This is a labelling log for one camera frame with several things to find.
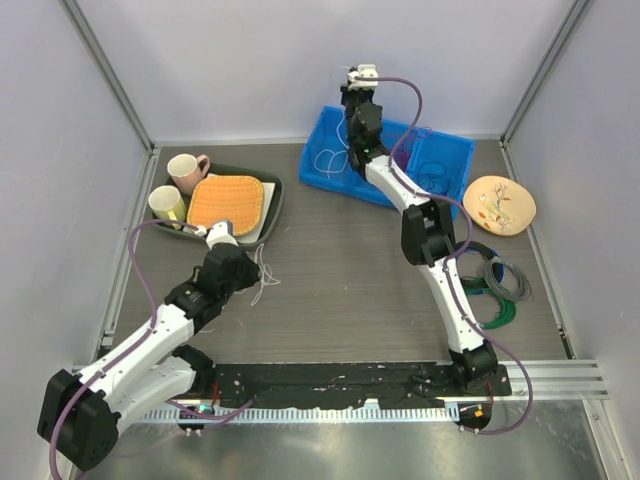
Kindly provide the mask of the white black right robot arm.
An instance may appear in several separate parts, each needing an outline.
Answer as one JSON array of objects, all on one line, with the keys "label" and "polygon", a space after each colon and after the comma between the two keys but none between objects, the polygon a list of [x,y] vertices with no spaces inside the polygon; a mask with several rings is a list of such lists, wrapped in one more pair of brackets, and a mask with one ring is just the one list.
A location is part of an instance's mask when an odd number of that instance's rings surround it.
[{"label": "white black right robot arm", "polygon": [[422,190],[397,167],[381,140],[382,107],[373,102],[373,87],[352,82],[340,90],[351,167],[401,214],[404,256],[427,281],[444,321],[453,386],[462,394],[475,394],[497,373],[498,360],[458,275],[451,208],[461,206]]}]

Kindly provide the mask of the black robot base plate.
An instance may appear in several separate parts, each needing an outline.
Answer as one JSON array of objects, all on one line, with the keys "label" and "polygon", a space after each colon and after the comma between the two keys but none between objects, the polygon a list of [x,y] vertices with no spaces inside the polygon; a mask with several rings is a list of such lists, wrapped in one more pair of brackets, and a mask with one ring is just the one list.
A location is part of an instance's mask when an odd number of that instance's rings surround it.
[{"label": "black robot base plate", "polygon": [[209,391],[222,407],[250,401],[262,409],[358,409],[369,399],[382,409],[441,405],[449,397],[512,394],[506,367],[464,384],[454,366],[438,362],[218,364]]}]

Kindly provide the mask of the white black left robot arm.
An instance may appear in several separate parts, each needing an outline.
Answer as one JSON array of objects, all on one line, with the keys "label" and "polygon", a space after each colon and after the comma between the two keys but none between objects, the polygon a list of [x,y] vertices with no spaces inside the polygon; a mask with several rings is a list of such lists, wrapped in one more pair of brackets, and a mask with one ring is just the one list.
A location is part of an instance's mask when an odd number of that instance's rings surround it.
[{"label": "white black left robot arm", "polygon": [[76,374],[53,375],[37,425],[50,444],[52,474],[59,474],[59,456],[83,472],[95,468],[154,406],[185,393],[205,397],[214,384],[214,363],[187,342],[222,313],[234,293],[259,279],[260,268],[246,252],[219,243],[117,348]]}]

